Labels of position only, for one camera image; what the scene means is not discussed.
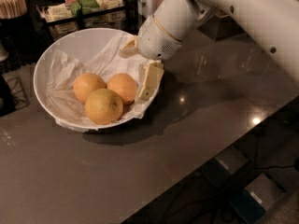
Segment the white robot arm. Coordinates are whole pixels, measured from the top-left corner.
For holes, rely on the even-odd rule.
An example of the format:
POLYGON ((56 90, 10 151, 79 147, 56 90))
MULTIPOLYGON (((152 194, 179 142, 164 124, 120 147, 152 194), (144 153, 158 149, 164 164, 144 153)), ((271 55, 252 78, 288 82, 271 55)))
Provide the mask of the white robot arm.
POLYGON ((168 60, 194 26, 229 15, 292 79, 299 81, 298 0, 163 0, 120 56, 168 60))

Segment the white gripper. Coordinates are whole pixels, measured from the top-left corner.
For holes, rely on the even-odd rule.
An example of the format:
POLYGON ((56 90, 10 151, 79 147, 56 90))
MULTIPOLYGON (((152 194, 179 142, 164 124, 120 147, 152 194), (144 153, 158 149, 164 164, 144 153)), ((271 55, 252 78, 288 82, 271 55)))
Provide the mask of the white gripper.
POLYGON ((145 58, 151 59, 141 67, 140 85, 135 101, 143 104, 148 102, 160 86, 164 75, 164 63, 153 60, 169 60, 181 47, 181 42, 173 38, 154 16, 148 16, 139 29, 138 35, 133 36, 120 48, 119 55, 129 58, 138 52, 145 58))

